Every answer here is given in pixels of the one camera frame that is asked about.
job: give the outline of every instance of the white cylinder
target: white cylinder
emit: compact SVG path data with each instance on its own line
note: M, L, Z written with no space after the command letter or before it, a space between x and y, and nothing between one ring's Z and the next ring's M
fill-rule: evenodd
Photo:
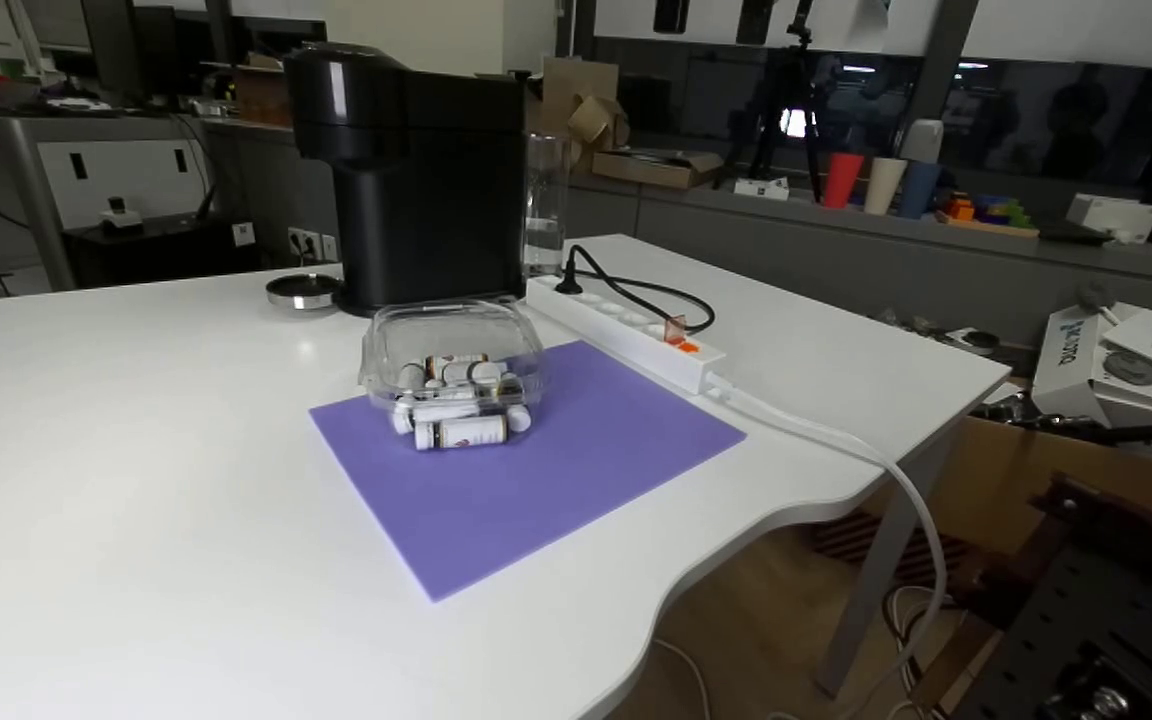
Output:
M440 423L440 446L508 443L503 414L466 414Z
M436 446L436 437L440 437L440 430L436 430L430 423L416 423L416 441L413 441L413 443L416 443L418 453L427 453L427 446Z
M416 396L424 386L424 363L403 363L401 368L401 391Z
M900 174L905 174L905 164L900 154L874 154L871 158L871 173L868 173L868 193L864 193L864 211L868 217L889 217L893 200L896 200L896 189L900 189Z
M436 378L442 382L442 386L466 386L466 371L477 368L477 363L485 363L489 355L447 355L447 363L440 363L440 371L436 371Z
M525 403L510 403L503 414L510 437L525 437L532 429L532 413Z
M442 423L460 414L478 414L478 403L466 396L447 396L447 398L440 396L440 398L413 403L413 423Z
M508 374L508 368L503 368L503 363L491 363L491 359L473 363L473 371L466 371L466 378L473 378L477 386L494 386L503 374Z
M424 386L442 386L442 368L450 363L450 355L427 355L427 382Z
M387 423L391 423L391 430L406 437L416 429L413 423L413 403L397 398L391 413L387 413Z
M442 386L436 398L477 398L477 386Z

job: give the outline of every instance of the blue container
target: blue container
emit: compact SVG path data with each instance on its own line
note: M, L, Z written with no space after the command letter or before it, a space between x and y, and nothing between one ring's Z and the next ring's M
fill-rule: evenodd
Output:
M893 211L907 218L923 218L936 178L940 178L940 164L907 158Z

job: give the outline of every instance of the cup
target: cup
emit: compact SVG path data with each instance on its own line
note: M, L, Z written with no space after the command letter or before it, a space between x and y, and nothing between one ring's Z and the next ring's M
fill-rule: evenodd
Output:
M527 132L527 209L525 243L558 249L568 209L568 141Z
M864 193L864 211L868 217L889 217L896 189L905 174L905 158L900 154L874 154L871 173L868 173L868 193Z
M907 218L923 218L936 178L940 178L940 164L907 158L893 211Z
M900 144L905 158L923 158L923 164L940 164L940 149L944 149L944 121L912 121L907 134Z
M830 151L822 173L822 209L843 209L850 200L850 189L859 178L864 154L859 151Z

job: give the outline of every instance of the cardboard box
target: cardboard box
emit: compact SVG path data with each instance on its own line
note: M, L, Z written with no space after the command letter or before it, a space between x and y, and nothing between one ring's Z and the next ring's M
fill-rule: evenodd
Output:
M547 59L534 128L572 144L572 173L588 174L595 151L627 144L627 123L614 103L618 66L588 59Z
M290 128L290 94L285 72L240 66L231 80L231 116L246 123Z
M1152 515L1152 454L962 418L955 453L933 493L936 525L944 535L1015 557L1042 521L1030 498L1042 496L1056 476Z
M600 151L591 174L651 183L651 189L697 189L725 169L714 151Z

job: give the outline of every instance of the cabinet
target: cabinet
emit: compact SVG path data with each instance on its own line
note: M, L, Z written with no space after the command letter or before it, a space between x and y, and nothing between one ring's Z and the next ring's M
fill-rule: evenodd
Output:
M130 0L130 8L208 12L208 0Z
M686 0L683 33L657 33L657 0L595 0L595 36L661 44L736 44L742 0Z
M323 0L229 0L231 15L323 21Z
M777 0L767 44L793 48L783 33L796 0ZM923 56L940 0L816 0L808 21L821 50Z
M663 44L736 44L742 0L691 0L686 33L657 33L657 0L595 0L595 36ZM796 44L783 26L796 0L770 4L767 44ZM822 50L921 56L936 21L936 0L816 0L813 33Z
M427 72L538 72L556 0L323 0L329 39L373 44Z

